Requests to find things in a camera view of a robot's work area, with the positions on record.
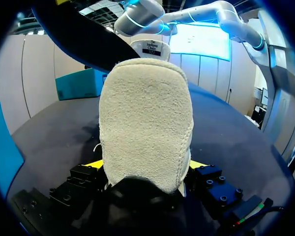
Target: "teal box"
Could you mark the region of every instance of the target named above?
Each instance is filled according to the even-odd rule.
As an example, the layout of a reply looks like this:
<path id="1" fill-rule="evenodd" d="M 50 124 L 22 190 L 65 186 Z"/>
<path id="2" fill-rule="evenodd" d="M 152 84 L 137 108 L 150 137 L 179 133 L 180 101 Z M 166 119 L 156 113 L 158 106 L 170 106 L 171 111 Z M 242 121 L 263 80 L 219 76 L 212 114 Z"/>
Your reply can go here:
<path id="1" fill-rule="evenodd" d="M 4 199 L 23 163 L 24 159 L 6 126 L 0 104 L 0 193 Z"/>
<path id="2" fill-rule="evenodd" d="M 98 97 L 107 74 L 95 69 L 78 71 L 56 78 L 59 100 Z"/>

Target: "dark blue table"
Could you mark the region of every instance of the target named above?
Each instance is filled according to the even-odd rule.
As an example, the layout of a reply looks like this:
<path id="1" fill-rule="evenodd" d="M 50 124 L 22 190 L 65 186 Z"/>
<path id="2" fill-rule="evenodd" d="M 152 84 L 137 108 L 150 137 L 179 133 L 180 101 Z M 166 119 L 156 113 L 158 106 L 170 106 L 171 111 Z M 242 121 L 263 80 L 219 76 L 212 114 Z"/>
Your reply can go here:
<path id="1" fill-rule="evenodd" d="M 293 177 L 273 144 L 247 118 L 211 93 L 189 85 L 194 129 L 191 155 L 195 161 L 214 163 L 244 199 L 257 194 L 284 206 Z M 36 187 L 46 196 L 59 186 L 78 163 L 94 160 L 99 142 L 99 98 L 59 101 L 44 109 L 13 134 L 25 163 L 10 188 L 8 198 L 21 189 Z M 278 213 L 269 213 L 255 228 L 258 235 Z M 218 223 L 206 211 L 193 211 L 199 231 L 214 234 Z"/>

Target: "terry cloth fabric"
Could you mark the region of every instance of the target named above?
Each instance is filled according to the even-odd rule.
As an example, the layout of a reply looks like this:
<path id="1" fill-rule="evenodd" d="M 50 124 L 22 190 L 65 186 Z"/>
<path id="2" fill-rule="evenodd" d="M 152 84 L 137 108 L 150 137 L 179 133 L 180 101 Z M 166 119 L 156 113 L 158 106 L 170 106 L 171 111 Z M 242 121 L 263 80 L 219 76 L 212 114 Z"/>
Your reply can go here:
<path id="1" fill-rule="evenodd" d="M 157 59 L 117 64 L 102 90 L 99 127 L 112 185 L 139 176 L 174 192 L 190 162 L 193 118 L 185 74 Z"/>

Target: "wall panel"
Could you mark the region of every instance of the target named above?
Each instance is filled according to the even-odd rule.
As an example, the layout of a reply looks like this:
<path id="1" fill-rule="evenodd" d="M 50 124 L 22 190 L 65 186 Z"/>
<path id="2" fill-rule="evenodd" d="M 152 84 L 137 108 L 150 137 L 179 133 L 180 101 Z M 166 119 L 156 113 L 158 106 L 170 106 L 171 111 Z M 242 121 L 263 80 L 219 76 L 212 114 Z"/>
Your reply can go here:
<path id="1" fill-rule="evenodd" d="M 57 45 L 55 45 L 54 60 L 56 78 L 84 70 L 85 65 L 68 56 Z"/>
<path id="2" fill-rule="evenodd" d="M 47 35 L 27 35 L 23 50 L 23 83 L 31 117 L 58 101 L 54 71 L 55 44 Z"/>
<path id="3" fill-rule="evenodd" d="M 215 95 L 226 101 L 228 85 L 231 77 L 232 62 L 226 60 L 218 60 L 217 83 Z"/>
<path id="4" fill-rule="evenodd" d="M 171 53 L 171 56 L 169 57 L 169 62 L 178 67 L 181 67 L 181 54 Z"/>
<path id="5" fill-rule="evenodd" d="M 10 134 L 30 118 L 22 86 L 24 38 L 24 35 L 8 36 L 0 50 L 0 102 Z"/>
<path id="6" fill-rule="evenodd" d="M 252 62 L 244 46 L 235 41 L 232 42 L 232 71 L 230 89 L 227 100 L 243 115 L 246 115 L 251 106 L 256 79 L 256 65 Z"/>
<path id="7" fill-rule="evenodd" d="M 200 56 L 181 55 L 181 69 L 186 74 L 187 80 L 195 85 L 199 82 Z"/>
<path id="8" fill-rule="evenodd" d="M 201 56 L 199 86 L 215 94 L 217 81 L 217 60 Z"/>

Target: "window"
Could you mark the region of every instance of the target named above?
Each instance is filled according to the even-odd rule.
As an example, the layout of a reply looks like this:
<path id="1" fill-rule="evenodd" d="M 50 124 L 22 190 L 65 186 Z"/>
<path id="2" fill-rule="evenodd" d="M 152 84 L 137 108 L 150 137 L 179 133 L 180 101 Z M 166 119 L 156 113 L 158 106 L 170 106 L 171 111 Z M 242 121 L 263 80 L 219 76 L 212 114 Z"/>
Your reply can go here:
<path id="1" fill-rule="evenodd" d="M 222 31 L 218 24 L 177 24 L 177 31 L 178 34 L 173 35 L 170 41 L 171 53 L 231 59 L 229 34 Z"/>

